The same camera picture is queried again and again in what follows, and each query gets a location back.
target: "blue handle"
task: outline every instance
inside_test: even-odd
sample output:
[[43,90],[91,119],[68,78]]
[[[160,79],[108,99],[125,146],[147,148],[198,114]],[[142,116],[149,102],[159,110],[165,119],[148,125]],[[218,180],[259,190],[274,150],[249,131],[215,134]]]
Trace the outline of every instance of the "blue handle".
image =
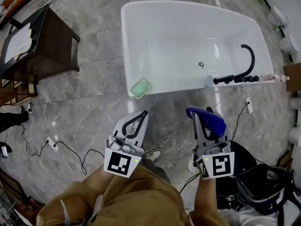
[[225,135],[226,124],[222,117],[193,105],[186,108],[186,114],[189,118],[191,118],[191,112],[197,114],[202,126],[213,134],[218,137],[223,137]]

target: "black faucet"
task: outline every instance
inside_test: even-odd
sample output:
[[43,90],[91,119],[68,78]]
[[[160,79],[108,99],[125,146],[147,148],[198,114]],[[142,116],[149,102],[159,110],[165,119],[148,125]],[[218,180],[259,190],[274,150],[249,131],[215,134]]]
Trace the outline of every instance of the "black faucet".
[[243,73],[240,73],[238,75],[228,75],[228,76],[221,77],[221,78],[214,78],[213,79],[214,84],[217,85],[218,83],[221,83],[221,82],[225,82],[225,84],[229,84],[231,81],[234,81],[235,83],[259,81],[259,77],[257,75],[256,76],[249,75],[252,72],[252,70],[254,69],[254,65],[255,65],[255,54],[254,54],[253,50],[251,49],[250,46],[248,46],[246,44],[242,44],[241,47],[246,48],[251,54],[251,65],[248,68],[248,70]]

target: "marble floor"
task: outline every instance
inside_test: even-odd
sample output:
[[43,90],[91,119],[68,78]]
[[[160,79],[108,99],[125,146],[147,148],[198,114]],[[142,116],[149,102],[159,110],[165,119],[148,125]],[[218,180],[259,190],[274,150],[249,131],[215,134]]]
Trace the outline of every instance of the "marble floor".
[[[38,9],[42,0],[31,0],[16,15],[23,21]],[[39,96],[32,100],[33,119],[24,124],[28,151],[37,152],[45,144],[47,136],[64,141],[83,158],[90,148],[104,152],[105,141],[115,122],[136,110],[148,110],[150,121],[145,138],[145,148],[152,148],[162,136],[179,129],[188,118],[188,105],[214,106],[223,98],[217,111],[225,118],[233,135],[238,114],[249,96],[254,112],[242,113],[235,141],[245,146],[255,157],[273,164],[286,149],[287,134],[293,125],[294,112],[289,106],[290,95],[281,82],[196,89],[145,96],[140,100],[129,98],[124,71],[120,9],[137,0],[58,0],[53,9],[78,35],[78,64],[80,72],[67,72],[42,80],[38,85]],[[183,0],[214,4],[214,0]],[[280,34],[274,32],[265,14],[268,9],[257,0],[220,0],[226,9],[253,18],[259,24],[268,45],[274,72],[283,74],[284,60],[277,42]],[[8,27],[0,31],[0,43],[7,35]],[[2,107],[1,112],[18,112],[17,107]],[[25,153],[22,128],[7,130],[7,143],[13,153],[1,159],[1,168],[17,179],[25,192],[42,202],[61,193],[67,185],[84,176],[73,171],[63,158],[56,158],[48,146],[41,157]],[[5,140],[6,133],[0,135]],[[191,149],[195,145],[193,127],[189,124],[177,134],[160,144],[162,156],[157,165],[163,167],[173,183],[180,189],[193,174],[188,170]],[[60,146],[73,168],[80,171],[78,158]],[[93,172],[103,163],[97,153],[87,156],[85,167]],[[197,180],[183,191],[185,207],[192,208]]]

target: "sneaker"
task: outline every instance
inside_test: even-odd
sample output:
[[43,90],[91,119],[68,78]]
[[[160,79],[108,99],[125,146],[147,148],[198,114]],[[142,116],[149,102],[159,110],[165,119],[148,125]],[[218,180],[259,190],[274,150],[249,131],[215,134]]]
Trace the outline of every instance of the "sneaker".
[[197,168],[193,165],[193,163],[194,163],[193,158],[194,158],[194,154],[192,154],[192,157],[191,157],[190,161],[188,162],[188,169],[191,172],[195,172],[197,170]]
[[20,106],[20,114],[23,114],[25,112],[25,109],[23,106]]
[[28,112],[28,120],[31,121],[32,120],[32,103],[28,103],[27,105],[27,112]]
[[145,158],[145,160],[151,160],[152,162],[154,162],[159,158],[160,155],[161,149],[155,149]]

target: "power strip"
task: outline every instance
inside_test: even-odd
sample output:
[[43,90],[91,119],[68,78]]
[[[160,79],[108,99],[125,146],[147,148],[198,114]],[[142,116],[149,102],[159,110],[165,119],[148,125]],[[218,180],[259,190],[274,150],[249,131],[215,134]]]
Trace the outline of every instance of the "power strip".
[[250,97],[246,98],[246,109],[248,110],[249,114],[253,112],[253,106]]
[[219,0],[214,0],[214,4],[216,7],[222,8],[221,2]]
[[53,150],[58,152],[58,146],[55,144],[54,140],[52,140],[50,137],[47,137],[48,144],[52,147]]

